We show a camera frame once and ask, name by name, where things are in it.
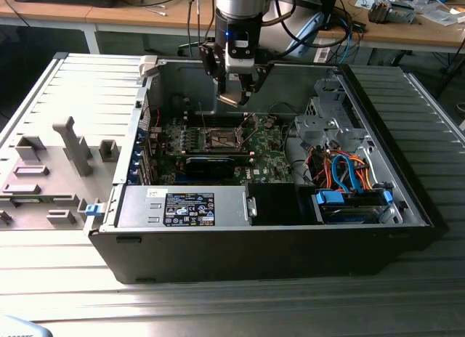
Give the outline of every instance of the blue latch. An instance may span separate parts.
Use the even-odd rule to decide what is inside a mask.
[[[344,197],[341,192],[335,190],[321,190],[317,194],[317,202],[318,204],[344,204]]]
[[[105,213],[104,206],[105,204],[89,204],[86,206],[84,213],[86,216],[103,216]]]
[[[384,196],[384,199],[386,200],[386,202],[388,204],[392,203],[393,198],[392,198],[392,194],[391,194],[391,192],[389,190],[385,190],[383,192],[383,196]]]

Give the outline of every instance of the blue clip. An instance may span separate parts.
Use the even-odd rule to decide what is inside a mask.
[[[144,139],[145,137],[147,137],[147,132],[142,128],[137,128],[137,138]]]
[[[392,194],[391,194],[391,192],[389,190],[385,190],[383,192],[383,196],[384,196],[384,199],[386,200],[386,202],[388,204],[392,203],[393,198],[392,198]]]
[[[89,204],[86,206],[86,210],[84,211],[86,216],[103,216],[105,213],[103,210],[104,204]]]
[[[337,192],[335,190],[321,190],[317,194],[317,203],[344,204],[344,197],[341,192]]]

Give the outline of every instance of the metal surface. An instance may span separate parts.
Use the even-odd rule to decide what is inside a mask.
[[[75,194],[93,203],[96,198],[107,200],[116,163],[103,163],[98,151],[104,139],[122,145],[128,120],[136,100],[139,57],[69,54],[54,59],[13,119],[0,136],[0,185],[38,184],[42,195]],[[83,137],[90,147],[89,164],[93,174],[82,179],[63,152],[63,140],[52,125],[63,117],[72,116],[76,136]],[[35,151],[40,165],[48,168],[46,176],[16,176],[15,166],[23,165],[15,146],[40,139],[45,149]],[[10,206],[5,211],[13,222],[5,229],[53,229],[46,216],[49,209],[60,208],[55,203]],[[75,224],[63,227],[80,229],[83,216]]]
[[[453,197],[465,192],[463,134],[418,81],[401,69],[351,69],[444,220],[450,224],[464,219],[463,200]],[[379,89],[405,89],[412,85],[416,92],[378,96]]]
[[[247,19],[264,11],[265,0],[217,0],[217,8],[224,16]]]
[[[425,118],[425,127],[441,121],[428,113],[382,115],[393,123]],[[457,142],[398,144],[412,155],[460,151]],[[456,210],[450,232],[369,277],[124,285],[82,231],[0,232],[0,314],[36,321],[54,337],[462,336],[465,213],[448,205],[463,195],[458,177],[420,176],[440,208]]]
[[[148,197],[149,190],[158,190],[161,194],[158,197]],[[124,193],[118,228],[165,227],[163,216],[166,193],[213,193],[217,226],[250,226],[245,187],[128,186]],[[158,217],[159,222],[151,222],[151,217]]]

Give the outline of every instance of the warning label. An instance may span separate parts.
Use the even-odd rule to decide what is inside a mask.
[[[163,224],[169,227],[214,226],[214,194],[167,193]]]

